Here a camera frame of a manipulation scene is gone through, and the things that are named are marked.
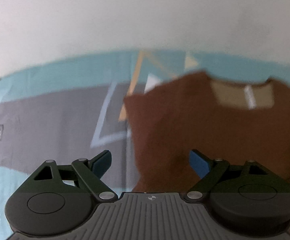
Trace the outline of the brown knit sweater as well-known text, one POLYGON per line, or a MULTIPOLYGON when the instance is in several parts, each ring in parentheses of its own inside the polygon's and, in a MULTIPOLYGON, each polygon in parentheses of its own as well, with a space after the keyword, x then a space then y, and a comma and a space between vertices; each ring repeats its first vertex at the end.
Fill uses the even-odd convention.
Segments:
POLYGON ((255 160, 290 183, 290 86, 275 79, 251 86, 196 72, 124 99, 139 181, 136 192, 186 192, 200 177, 196 149, 234 165, 255 160))

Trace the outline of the teal and grey bedsheet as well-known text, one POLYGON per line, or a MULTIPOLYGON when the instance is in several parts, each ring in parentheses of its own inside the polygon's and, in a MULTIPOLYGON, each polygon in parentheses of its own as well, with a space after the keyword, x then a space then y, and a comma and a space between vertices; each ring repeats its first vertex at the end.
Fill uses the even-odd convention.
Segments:
POLYGON ((45 160, 70 164, 110 150, 103 181, 117 193, 138 180, 130 129, 119 119, 123 98, 195 70, 239 82, 274 77, 290 84, 290 67, 216 53, 147 51, 140 72, 138 51, 87 55, 29 68, 0 80, 0 239, 12 231, 8 198, 45 160))

